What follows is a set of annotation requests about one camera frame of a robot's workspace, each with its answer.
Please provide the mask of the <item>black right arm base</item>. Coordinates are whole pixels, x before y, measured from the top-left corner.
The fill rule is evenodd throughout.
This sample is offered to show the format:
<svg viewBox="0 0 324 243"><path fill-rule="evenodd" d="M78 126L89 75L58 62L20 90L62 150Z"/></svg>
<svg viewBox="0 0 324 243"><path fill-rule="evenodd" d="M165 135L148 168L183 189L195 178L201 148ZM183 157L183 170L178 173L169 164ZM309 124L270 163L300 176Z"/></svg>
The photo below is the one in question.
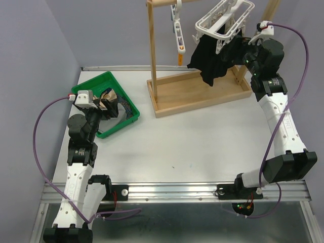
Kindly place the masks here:
<svg viewBox="0 0 324 243"><path fill-rule="evenodd" d="M219 200L263 199L263 194L257 193L257 187L244 187L242 173L237 175L233 183L218 184L214 194Z"/></svg>

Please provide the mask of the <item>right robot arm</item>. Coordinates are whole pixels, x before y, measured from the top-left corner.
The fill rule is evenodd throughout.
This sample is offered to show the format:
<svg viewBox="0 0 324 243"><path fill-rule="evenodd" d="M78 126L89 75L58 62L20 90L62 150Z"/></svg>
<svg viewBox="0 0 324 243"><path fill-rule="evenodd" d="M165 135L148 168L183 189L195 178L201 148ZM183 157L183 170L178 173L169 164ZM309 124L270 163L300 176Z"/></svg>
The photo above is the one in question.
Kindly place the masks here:
<svg viewBox="0 0 324 243"><path fill-rule="evenodd" d="M235 49L233 63L244 65L251 73L251 88L268 122L271 138L266 152L274 148L274 157L265 154L260 169L237 175L233 192L245 197L251 188L303 179L317 162L317 155L307 149L297 132L289 108L292 101L277 72L285 55L283 45L274 39L257 43L238 37Z"/></svg>

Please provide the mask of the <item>beige underwear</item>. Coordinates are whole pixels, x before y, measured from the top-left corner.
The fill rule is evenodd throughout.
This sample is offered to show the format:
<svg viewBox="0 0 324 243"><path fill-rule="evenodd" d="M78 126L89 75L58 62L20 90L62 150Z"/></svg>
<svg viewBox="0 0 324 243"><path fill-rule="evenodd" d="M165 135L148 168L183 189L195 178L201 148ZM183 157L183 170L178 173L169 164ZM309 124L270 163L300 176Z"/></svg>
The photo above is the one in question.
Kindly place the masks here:
<svg viewBox="0 0 324 243"><path fill-rule="evenodd" d="M118 110L118 98L114 90L104 91L99 98L94 96L93 101L102 110Z"/></svg>

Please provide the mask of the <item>blue striped underwear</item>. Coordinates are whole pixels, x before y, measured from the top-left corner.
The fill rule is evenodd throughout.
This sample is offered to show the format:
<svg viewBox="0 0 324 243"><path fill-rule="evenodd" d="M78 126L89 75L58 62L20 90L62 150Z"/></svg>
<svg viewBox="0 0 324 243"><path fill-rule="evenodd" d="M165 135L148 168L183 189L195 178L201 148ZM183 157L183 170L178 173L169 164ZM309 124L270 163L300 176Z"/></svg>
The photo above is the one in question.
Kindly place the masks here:
<svg viewBox="0 0 324 243"><path fill-rule="evenodd" d="M114 102L115 100L117 100L118 104L120 104L125 110L126 119L133 117L133 112L128 100L121 94L117 93L114 89L107 88L106 90L104 90L100 96L100 99L107 99L109 102Z"/></svg>

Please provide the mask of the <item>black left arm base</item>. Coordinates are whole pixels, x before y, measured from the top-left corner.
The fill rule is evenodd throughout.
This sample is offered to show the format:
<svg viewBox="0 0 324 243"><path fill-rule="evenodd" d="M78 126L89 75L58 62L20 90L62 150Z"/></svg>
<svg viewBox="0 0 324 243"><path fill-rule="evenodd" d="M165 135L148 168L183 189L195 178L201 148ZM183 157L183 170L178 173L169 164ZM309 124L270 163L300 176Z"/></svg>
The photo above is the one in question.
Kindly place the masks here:
<svg viewBox="0 0 324 243"><path fill-rule="evenodd" d="M104 186L105 195L103 201L127 201L129 195L128 184L112 184L109 175L92 175L88 180L87 190L90 185L99 184Z"/></svg>

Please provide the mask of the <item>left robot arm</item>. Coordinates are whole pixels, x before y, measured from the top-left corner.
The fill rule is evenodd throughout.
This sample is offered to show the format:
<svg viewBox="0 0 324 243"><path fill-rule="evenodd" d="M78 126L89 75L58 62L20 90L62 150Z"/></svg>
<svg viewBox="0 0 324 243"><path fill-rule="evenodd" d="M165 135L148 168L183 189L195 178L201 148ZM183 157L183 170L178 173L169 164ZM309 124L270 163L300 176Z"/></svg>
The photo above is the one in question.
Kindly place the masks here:
<svg viewBox="0 0 324 243"><path fill-rule="evenodd" d="M82 111L68 119L68 157L65 196L44 242L92 242L92 224L101 200L112 196L108 175L92 175L98 146L94 142L99 123L109 115L93 101L74 101Z"/></svg>

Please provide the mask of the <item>wooden clothes rack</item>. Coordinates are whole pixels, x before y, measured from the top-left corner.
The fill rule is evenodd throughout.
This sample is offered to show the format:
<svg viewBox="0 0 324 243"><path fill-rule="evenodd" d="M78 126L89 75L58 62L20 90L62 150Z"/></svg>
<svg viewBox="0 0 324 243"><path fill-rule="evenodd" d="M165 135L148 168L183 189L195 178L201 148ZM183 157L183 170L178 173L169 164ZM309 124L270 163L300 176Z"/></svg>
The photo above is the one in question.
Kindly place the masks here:
<svg viewBox="0 0 324 243"><path fill-rule="evenodd" d="M232 67L224 77L215 79L212 87L203 82L198 70L186 70L185 73L160 78L156 76L153 10L171 4L174 1L146 1L151 55L151 79L147 81L147 87L155 117L250 97L252 89L245 79L246 67Z"/></svg>

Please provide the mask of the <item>black underwear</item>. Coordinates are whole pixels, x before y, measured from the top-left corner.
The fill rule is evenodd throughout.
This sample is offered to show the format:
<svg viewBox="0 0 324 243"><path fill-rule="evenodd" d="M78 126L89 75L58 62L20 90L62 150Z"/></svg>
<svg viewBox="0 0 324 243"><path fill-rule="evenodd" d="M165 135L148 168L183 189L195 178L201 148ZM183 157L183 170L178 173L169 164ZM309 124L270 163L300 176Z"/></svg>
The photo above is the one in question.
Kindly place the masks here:
<svg viewBox="0 0 324 243"><path fill-rule="evenodd" d="M187 68L200 70L203 81L209 86L214 85L214 79L224 77L229 68L243 65L243 57L249 48L249 37L243 37L242 31L226 44L219 54L216 54L217 39L202 35L194 50Z"/></svg>

